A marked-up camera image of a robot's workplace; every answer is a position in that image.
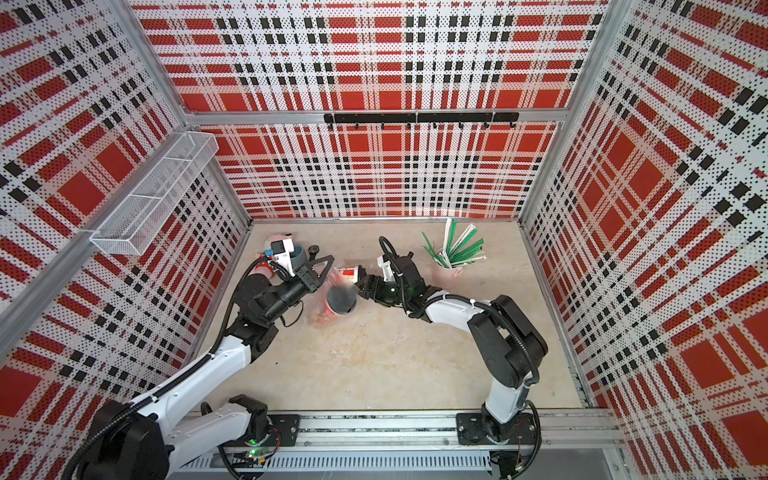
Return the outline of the clear plastic carrier bag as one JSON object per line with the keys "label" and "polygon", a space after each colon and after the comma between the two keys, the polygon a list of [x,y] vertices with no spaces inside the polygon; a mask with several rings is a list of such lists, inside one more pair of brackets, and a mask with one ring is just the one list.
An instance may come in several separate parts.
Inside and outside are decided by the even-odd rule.
{"label": "clear plastic carrier bag", "polygon": [[348,317],[356,308],[358,281],[365,275],[359,265],[333,267],[310,303],[309,324],[324,328]]}

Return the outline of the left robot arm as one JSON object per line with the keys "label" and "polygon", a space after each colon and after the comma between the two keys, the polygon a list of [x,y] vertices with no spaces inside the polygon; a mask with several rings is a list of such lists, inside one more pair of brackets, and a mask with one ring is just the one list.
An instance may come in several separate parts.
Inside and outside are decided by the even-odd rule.
{"label": "left robot arm", "polygon": [[194,420],[186,415],[269,348],[277,320],[323,285],[333,263],[331,255],[308,261],[279,285],[247,268],[210,349],[130,402],[101,407],[62,478],[166,479],[212,448],[255,430],[261,405],[248,396]]}

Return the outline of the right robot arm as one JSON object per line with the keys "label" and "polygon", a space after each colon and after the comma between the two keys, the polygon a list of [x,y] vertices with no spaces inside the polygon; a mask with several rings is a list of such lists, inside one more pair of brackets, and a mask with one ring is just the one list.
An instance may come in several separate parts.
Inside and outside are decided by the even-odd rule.
{"label": "right robot arm", "polygon": [[471,335],[492,376],[489,394],[481,406],[480,438],[510,442],[524,424],[534,427],[528,403],[538,384],[548,345],[515,301],[506,295],[484,301],[453,294],[429,285],[411,255],[387,253],[378,258],[379,275],[357,268],[358,295],[384,307],[399,308],[412,318],[454,327]]}

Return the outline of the red milk tea cup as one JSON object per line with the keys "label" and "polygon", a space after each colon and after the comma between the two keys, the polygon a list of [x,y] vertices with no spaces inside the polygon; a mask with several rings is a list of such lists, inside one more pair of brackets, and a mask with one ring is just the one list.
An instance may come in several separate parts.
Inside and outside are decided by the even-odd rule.
{"label": "red milk tea cup", "polygon": [[339,282],[344,286],[354,286],[360,288],[362,281],[367,275],[367,271],[360,265],[342,266],[337,269]]}
{"label": "red milk tea cup", "polygon": [[319,325],[329,325],[349,315],[357,304],[358,290],[354,286],[331,286],[321,298],[313,317]]}

